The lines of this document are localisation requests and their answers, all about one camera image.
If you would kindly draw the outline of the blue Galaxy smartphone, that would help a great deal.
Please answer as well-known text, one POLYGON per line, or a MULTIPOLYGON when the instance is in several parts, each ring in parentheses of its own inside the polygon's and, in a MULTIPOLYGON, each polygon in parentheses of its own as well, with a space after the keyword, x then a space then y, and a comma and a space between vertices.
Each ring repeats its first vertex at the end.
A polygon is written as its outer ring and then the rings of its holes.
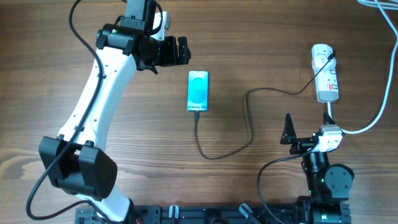
POLYGON ((209 94, 209 72, 189 71, 187 89, 187 111, 207 111, 209 94))

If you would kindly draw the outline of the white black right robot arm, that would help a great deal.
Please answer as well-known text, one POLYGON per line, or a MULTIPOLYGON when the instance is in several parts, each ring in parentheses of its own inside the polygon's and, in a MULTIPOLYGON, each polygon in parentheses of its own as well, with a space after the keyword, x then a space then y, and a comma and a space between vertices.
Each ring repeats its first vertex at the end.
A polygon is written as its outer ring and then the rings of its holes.
POLYGON ((337 150, 345 135, 340 127, 325 113, 324 124, 308 138, 298 138, 290 114, 286 114, 280 139, 289 145, 289 153, 302 158, 301 166, 306 176, 309 196, 299 196, 296 201, 295 223, 351 223, 349 199, 354 172, 343 164, 330 164, 328 153, 337 150))

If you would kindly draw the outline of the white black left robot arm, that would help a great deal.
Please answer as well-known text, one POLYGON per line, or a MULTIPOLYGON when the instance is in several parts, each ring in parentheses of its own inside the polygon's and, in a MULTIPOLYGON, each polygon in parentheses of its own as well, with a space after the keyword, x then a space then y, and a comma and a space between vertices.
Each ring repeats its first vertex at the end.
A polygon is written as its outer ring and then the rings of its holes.
POLYGON ((43 179, 87 203, 106 223, 138 223, 131 199, 116 186, 118 167, 106 154, 112 118, 125 87, 138 71, 186 65, 185 37, 166 36, 169 18, 155 1, 128 1, 115 23, 106 24, 90 49, 94 64, 68 121, 57 137, 44 137, 39 154, 43 179))

